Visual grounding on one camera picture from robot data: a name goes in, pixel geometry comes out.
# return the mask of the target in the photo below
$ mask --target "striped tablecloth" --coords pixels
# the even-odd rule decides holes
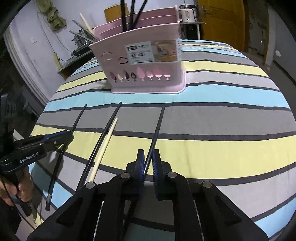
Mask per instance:
[[[63,84],[46,105],[32,135],[70,129],[82,107],[74,140],[45,197],[57,153],[30,166],[39,224],[74,194],[79,178],[117,104],[123,105],[95,181],[122,173],[138,149],[148,152],[165,104],[156,148],[172,170],[210,180],[274,239],[296,209],[296,123],[287,101],[265,72],[231,46],[182,40],[186,89],[180,94],[112,94],[96,59]],[[156,200],[152,167],[127,240],[174,240],[171,201]]]

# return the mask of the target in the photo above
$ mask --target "human hand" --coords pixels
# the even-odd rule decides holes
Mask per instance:
[[[24,176],[22,177],[21,181],[19,182],[18,189],[15,185],[13,185],[9,180],[6,178],[2,177],[5,186],[7,188],[7,191],[12,194],[12,195],[18,195],[18,197],[23,201],[23,202],[28,202],[31,200],[33,196],[33,181],[31,180],[31,176],[29,173],[29,168],[26,167],[23,169]],[[0,198],[2,198],[7,205],[9,206],[14,206],[13,203],[11,202],[4,186],[3,183],[0,181]]]

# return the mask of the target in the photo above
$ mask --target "yellow door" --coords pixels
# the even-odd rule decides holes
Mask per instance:
[[[243,0],[198,0],[202,39],[228,43],[244,50],[245,15]]]

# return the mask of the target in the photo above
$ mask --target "chopstick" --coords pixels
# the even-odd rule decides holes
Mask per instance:
[[[88,34],[90,34],[95,40],[98,40],[99,39],[94,36],[90,31],[88,31],[85,27],[83,27],[80,23],[78,23],[77,21],[75,21],[74,19],[72,20],[75,24],[77,24],[79,27],[81,27],[85,32],[87,32]]]
[[[98,150],[99,150],[100,146],[102,145],[102,143],[104,141],[104,138],[105,138],[105,136],[106,136],[106,134],[107,134],[113,120],[115,119],[115,116],[116,116],[117,112],[119,111],[119,108],[121,107],[121,105],[122,105],[122,102],[119,103],[116,110],[113,112],[112,116],[110,117],[107,125],[105,126],[105,129],[104,129],[103,133],[100,135],[100,138],[98,139],[98,142],[96,143],[96,146],[94,147],[94,149],[93,149],[93,151],[92,151],[92,153],[91,153],[91,155],[89,157],[89,160],[88,160],[88,162],[87,162],[87,164],[86,164],[86,166],[85,166],[85,168],[84,168],[84,170],[82,172],[82,175],[80,177],[79,183],[78,183],[77,188],[76,188],[76,192],[84,185],[84,183],[86,181],[86,178],[88,176],[88,173],[89,173],[89,171],[91,169],[91,166],[92,166],[92,164],[94,162],[94,159],[96,157],[96,154],[98,153]]]
[[[82,15],[82,13],[79,13],[84,25],[86,26],[87,30],[90,31],[92,34],[94,34],[93,30],[91,29],[91,27],[89,26],[89,24],[87,23],[86,19],[84,18],[84,16]]]
[[[85,108],[87,107],[87,105],[85,104],[85,106],[83,107],[83,109],[81,110],[81,112],[79,113],[76,121],[74,122],[74,125],[72,126],[71,130],[70,130],[70,133],[73,134],[73,132],[75,131],[76,129],[76,126],[78,124],[78,121],[80,120],[80,117],[82,116],[83,112],[85,111]],[[46,204],[45,204],[45,210],[46,211],[49,211],[50,210],[50,204],[52,202],[52,193],[53,193],[53,190],[54,190],[54,183],[55,183],[55,179],[57,178],[57,172],[59,170],[59,166],[61,164],[61,161],[62,161],[62,158],[63,158],[63,155],[64,153],[66,152],[66,149],[68,147],[68,144],[69,143],[65,143],[63,145],[63,148],[57,158],[57,162],[55,164],[55,167],[54,167],[54,171],[52,173],[52,178],[50,180],[50,184],[49,184],[49,187],[48,187],[48,194],[47,194],[47,198],[46,198]]]
[[[146,178],[146,175],[147,175],[147,171],[148,171],[148,168],[149,168],[151,159],[152,159],[152,153],[154,151],[155,144],[156,144],[156,141],[157,141],[157,138],[158,138],[158,134],[159,134],[161,122],[163,120],[163,114],[164,114],[164,112],[165,112],[165,106],[163,106],[161,108],[161,112],[160,112],[160,115],[159,115],[159,118],[158,118],[158,122],[157,122],[157,125],[156,125],[156,128],[155,128],[153,139],[152,139],[152,142],[151,142],[150,147],[149,147],[149,151],[148,151],[148,154],[147,154],[147,157],[146,157],[146,161],[144,163],[144,175],[142,177],[142,185],[144,185],[145,178]],[[137,203],[138,203],[138,200],[131,201],[130,207],[128,209],[128,213],[126,215],[125,222],[123,224],[122,240],[124,240],[124,236],[126,234],[126,231],[128,229],[128,226],[129,226],[129,224],[131,222],[131,219],[132,219],[132,217],[133,217],[133,215],[135,213]]]
[[[131,1],[131,13],[130,13],[130,18],[129,18],[129,23],[128,23],[128,30],[131,30],[131,27],[133,25],[133,12],[135,9],[135,1],[136,0]]]
[[[104,142],[102,143],[102,146],[101,146],[98,154],[96,155],[94,168],[93,168],[93,170],[91,172],[91,175],[89,177],[89,182],[93,182],[95,177],[96,177],[96,173],[98,172],[99,165],[100,165],[100,163],[102,161],[102,158],[104,156],[104,153],[105,153],[105,151],[107,149],[107,146],[108,146],[109,141],[111,139],[112,133],[113,133],[114,128],[116,126],[117,120],[118,120],[118,118],[116,117],[113,124],[112,124],[112,126],[110,127],[110,130],[109,130],[108,134],[106,135],[106,138],[104,139]]]
[[[120,6],[121,6],[121,22],[122,22],[122,31],[126,31],[126,10],[124,7],[124,0],[120,0]]]
[[[93,40],[91,40],[91,39],[89,39],[89,38],[87,38],[87,37],[85,37],[85,36],[83,36],[83,35],[81,35],[81,34],[79,34],[79,33],[76,33],[76,32],[74,32],[74,31],[71,31],[71,30],[69,30],[69,32],[70,33],[72,33],[72,34],[75,34],[75,35],[77,35],[77,36],[79,36],[79,37],[81,37],[81,38],[83,38],[83,39],[85,39],[86,41],[88,41],[88,42],[90,42],[90,43],[95,43],[95,41],[93,41]]]
[[[139,18],[140,18],[140,16],[141,16],[142,12],[143,12],[143,9],[144,9],[144,7],[145,7],[147,1],[148,1],[148,0],[145,0],[145,1],[143,2],[142,6],[141,6],[141,8],[140,8],[140,10],[139,10],[139,13],[138,13],[137,17],[136,17],[135,21],[133,22],[133,25],[132,25],[132,28],[131,28],[131,29],[135,29],[136,25],[138,24]]]

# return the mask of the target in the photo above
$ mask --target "stainless steel pot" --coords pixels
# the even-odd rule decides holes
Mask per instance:
[[[81,34],[82,36],[85,36],[85,37],[87,37],[87,38],[89,38],[89,39],[93,39],[92,36],[90,36],[87,32],[85,32],[85,31],[82,30],[82,29],[79,30],[79,34]],[[72,41],[75,42],[75,44],[77,45],[78,48],[81,47],[82,45],[88,43],[85,39],[83,39],[83,38],[81,38],[81,37],[79,37],[79,36],[77,36],[77,35],[74,36],[74,38],[73,38]]]

